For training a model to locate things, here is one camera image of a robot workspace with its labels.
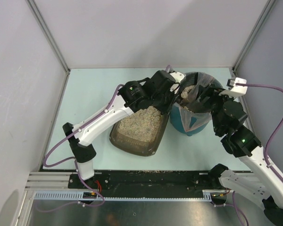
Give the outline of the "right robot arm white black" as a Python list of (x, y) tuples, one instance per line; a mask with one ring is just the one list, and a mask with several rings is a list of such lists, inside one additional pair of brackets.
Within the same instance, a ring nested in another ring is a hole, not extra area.
[(227, 166), (218, 164), (208, 176), (217, 188), (229, 188), (261, 208), (276, 226), (283, 226), (283, 173), (273, 163), (255, 134), (243, 124), (247, 119), (235, 98), (245, 95), (247, 84), (234, 83), (230, 89), (208, 85), (198, 101), (210, 110), (214, 133), (221, 137), (227, 153), (244, 163), (259, 183), (239, 177)]

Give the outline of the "black litter scoop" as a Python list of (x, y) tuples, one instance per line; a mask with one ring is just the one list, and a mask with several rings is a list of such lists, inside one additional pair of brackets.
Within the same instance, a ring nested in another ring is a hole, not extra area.
[(180, 85), (180, 94), (182, 93), (183, 89), (190, 85), (197, 85), (198, 82), (198, 72), (190, 72), (186, 73), (185, 81)]

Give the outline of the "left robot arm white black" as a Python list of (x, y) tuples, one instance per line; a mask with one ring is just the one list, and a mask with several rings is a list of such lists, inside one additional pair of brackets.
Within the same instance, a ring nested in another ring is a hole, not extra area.
[(94, 177), (94, 139), (123, 118), (150, 106), (161, 114), (172, 108), (185, 75), (158, 70), (150, 78), (119, 85), (107, 106), (78, 124), (66, 123), (63, 130), (75, 157), (75, 167), (82, 180)]

